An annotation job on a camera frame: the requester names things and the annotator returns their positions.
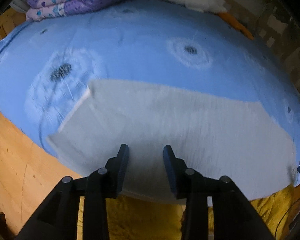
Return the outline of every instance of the gray cloth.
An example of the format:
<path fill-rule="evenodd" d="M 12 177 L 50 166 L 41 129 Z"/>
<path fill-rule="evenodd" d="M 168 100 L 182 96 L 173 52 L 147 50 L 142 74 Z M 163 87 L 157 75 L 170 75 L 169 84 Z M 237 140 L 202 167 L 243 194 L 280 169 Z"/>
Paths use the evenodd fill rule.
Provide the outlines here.
<path fill-rule="evenodd" d="M 249 200 L 266 197 L 291 182 L 295 148 L 259 102 L 219 98 L 163 85 L 94 80 L 90 95 L 49 136 L 59 160 L 89 175 L 130 148 L 123 193 L 175 203 L 162 150 L 202 175 L 230 176 Z"/>

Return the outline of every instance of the yellow blanket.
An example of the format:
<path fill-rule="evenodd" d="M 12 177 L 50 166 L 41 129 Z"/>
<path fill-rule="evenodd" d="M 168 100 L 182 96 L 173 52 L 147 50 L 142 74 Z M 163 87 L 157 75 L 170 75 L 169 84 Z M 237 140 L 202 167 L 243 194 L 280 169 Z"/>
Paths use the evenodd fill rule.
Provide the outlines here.
<path fill-rule="evenodd" d="M 267 197 L 251 202 L 263 221 L 274 235 L 275 229 L 291 206 L 293 187 L 287 188 Z M 111 240 L 180 240 L 181 217 L 183 207 L 149 203 L 137 199 L 119 196 L 107 199 L 107 214 Z M 82 218 L 84 198 L 80 201 L 78 236 L 82 239 Z M 286 216 L 277 230 L 280 239 Z M 209 231 L 213 232 L 213 212 L 209 209 Z"/>
<path fill-rule="evenodd" d="M 251 32 L 244 27 L 235 17 L 233 17 L 230 13 L 219 13 L 218 16 L 223 19 L 226 23 L 231 25 L 237 31 L 240 31 L 243 35 L 245 35 L 248 39 L 253 40 L 254 37 Z"/>

